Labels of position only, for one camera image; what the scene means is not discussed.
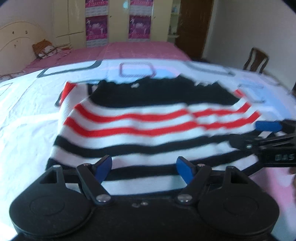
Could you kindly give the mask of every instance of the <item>chair backrest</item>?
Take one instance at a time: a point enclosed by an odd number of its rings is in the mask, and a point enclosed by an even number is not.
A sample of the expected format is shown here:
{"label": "chair backrest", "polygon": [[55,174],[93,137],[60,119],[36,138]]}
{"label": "chair backrest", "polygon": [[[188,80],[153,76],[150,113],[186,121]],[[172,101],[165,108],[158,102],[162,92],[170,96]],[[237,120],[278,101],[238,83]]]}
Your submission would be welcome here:
{"label": "chair backrest", "polygon": [[247,70],[249,64],[251,63],[253,54],[255,54],[255,59],[254,59],[254,62],[251,64],[251,67],[249,70],[252,72],[256,72],[258,67],[260,66],[260,64],[265,60],[265,62],[263,63],[263,65],[259,71],[259,73],[261,74],[268,63],[269,57],[267,54],[265,54],[264,52],[262,52],[261,50],[259,50],[257,48],[252,48],[252,50],[250,52],[249,59],[245,63],[243,70]]}

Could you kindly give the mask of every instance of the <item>pillow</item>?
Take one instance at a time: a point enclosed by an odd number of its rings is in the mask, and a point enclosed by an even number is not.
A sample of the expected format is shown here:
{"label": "pillow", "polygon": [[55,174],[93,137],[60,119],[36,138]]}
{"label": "pillow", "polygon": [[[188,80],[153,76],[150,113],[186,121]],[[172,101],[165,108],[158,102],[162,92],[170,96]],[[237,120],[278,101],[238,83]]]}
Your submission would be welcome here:
{"label": "pillow", "polygon": [[26,73],[23,71],[17,72],[17,73],[11,73],[11,74],[0,74],[0,83],[6,80],[11,80],[16,77],[25,75]]}
{"label": "pillow", "polygon": [[59,48],[55,47],[50,41],[42,40],[37,44],[32,45],[34,53],[40,58],[44,59],[60,51]]}

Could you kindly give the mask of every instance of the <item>pink bedsheet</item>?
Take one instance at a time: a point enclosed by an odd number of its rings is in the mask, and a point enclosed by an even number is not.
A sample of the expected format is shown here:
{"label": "pink bedsheet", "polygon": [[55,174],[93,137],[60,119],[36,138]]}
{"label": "pink bedsheet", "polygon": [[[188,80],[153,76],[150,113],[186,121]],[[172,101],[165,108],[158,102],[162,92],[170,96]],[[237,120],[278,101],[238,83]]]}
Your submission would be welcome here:
{"label": "pink bedsheet", "polygon": [[156,58],[190,60],[180,49],[168,42],[116,42],[103,47],[82,48],[61,51],[46,59],[36,59],[23,69],[32,73],[54,66],[74,64],[79,62],[117,58]]}

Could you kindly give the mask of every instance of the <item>pink poster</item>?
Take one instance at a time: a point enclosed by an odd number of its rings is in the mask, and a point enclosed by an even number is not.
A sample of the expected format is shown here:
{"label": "pink poster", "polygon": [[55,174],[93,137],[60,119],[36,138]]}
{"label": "pink poster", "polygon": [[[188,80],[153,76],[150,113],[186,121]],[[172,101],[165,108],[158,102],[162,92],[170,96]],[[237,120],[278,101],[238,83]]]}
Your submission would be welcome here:
{"label": "pink poster", "polygon": [[151,28],[150,16],[130,15],[129,38],[130,39],[149,39]]}
{"label": "pink poster", "polygon": [[106,39],[108,16],[94,16],[85,18],[86,40]]}
{"label": "pink poster", "polygon": [[85,0],[85,7],[100,7],[107,6],[108,0]]}
{"label": "pink poster", "polygon": [[131,0],[131,5],[153,6],[153,0]]}

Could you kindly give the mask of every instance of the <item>bed headboard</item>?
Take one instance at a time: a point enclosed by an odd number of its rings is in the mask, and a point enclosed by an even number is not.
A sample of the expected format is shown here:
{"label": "bed headboard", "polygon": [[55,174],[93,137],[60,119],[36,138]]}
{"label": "bed headboard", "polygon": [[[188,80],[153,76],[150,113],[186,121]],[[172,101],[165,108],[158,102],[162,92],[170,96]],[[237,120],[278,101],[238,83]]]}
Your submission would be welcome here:
{"label": "bed headboard", "polygon": [[15,73],[36,59],[32,45],[46,39],[38,25],[14,22],[0,28],[0,74]]}

